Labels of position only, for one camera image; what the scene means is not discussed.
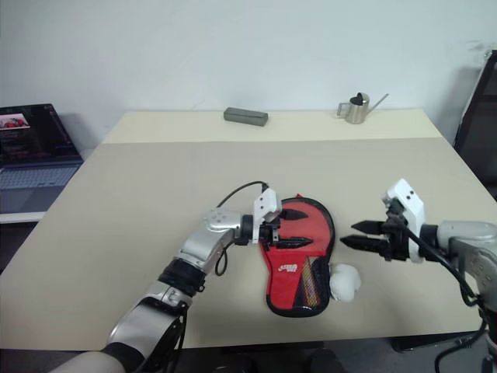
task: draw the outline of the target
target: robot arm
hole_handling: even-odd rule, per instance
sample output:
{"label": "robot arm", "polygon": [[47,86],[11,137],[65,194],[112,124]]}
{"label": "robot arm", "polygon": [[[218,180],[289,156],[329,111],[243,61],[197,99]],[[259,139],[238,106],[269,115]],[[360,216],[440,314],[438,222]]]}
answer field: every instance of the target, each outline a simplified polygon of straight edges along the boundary
{"label": "robot arm", "polygon": [[[440,225],[425,224],[421,199],[405,180],[387,192],[384,203],[386,221],[361,221],[352,228],[368,235],[349,235],[341,241],[347,246],[379,253],[386,260],[423,259],[443,264],[460,282],[467,305],[478,305],[489,326],[488,349],[497,371],[497,227],[479,221],[444,221]],[[476,296],[464,275],[477,283]]]}
{"label": "robot arm", "polygon": [[280,200],[267,188],[255,200],[253,215],[222,207],[205,214],[159,278],[121,317],[107,345],[78,355],[53,373],[157,371],[167,364],[184,328],[180,319],[226,248],[277,240],[280,212]]}

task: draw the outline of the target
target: laptop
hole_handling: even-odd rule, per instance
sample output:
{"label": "laptop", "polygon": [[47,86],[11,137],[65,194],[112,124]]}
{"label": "laptop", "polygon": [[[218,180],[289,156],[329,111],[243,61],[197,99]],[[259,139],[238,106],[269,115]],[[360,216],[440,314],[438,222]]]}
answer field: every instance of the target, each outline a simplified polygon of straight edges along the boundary
{"label": "laptop", "polygon": [[51,104],[0,108],[0,214],[47,211],[82,163]]}

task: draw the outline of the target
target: laptop screen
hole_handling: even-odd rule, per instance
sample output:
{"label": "laptop screen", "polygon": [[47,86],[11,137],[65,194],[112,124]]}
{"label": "laptop screen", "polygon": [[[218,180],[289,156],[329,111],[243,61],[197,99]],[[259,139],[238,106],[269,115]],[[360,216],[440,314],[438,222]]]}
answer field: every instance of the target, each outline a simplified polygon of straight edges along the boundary
{"label": "laptop screen", "polygon": [[52,105],[0,108],[0,166],[78,160]]}

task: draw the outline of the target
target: laptop keyboard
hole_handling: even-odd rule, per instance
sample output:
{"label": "laptop keyboard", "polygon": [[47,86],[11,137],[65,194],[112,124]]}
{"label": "laptop keyboard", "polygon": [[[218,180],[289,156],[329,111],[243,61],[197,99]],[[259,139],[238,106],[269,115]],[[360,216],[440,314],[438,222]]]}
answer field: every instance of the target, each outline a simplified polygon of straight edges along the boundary
{"label": "laptop keyboard", "polygon": [[55,169],[4,169],[0,173],[0,189],[63,187],[78,167]]}

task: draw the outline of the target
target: desk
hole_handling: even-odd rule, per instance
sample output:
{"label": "desk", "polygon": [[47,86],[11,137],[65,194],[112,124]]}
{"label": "desk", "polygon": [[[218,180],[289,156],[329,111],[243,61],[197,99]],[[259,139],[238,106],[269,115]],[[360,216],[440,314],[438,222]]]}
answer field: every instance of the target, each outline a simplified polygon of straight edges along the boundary
{"label": "desk", "polygon": [[[425,201],[432,224],[497,223],[497,204],[420,110],[378,111],[359,126],[330,113],[269,117],[266,127],[252,127],[225,123],[222,113],[125,115],[0,277],[2,347],[101,348],[200,216],[250,180],[269,182],[281,197],[301,193],[321,201],[337,236],[359,220],[384,219],[380,198],[401,177]],[[229,207],[250,212],[258,192],[242,191]],[[194,298],[185,346],[478,327],[477,312],[464,306],[454,279],[435,263],[386,263],[340,242],[332,262],[361,273],[356,299],[332,302],[309,319],[286,319],[266,306],[259,248],[232,247],[227,273],[209,276]]]}

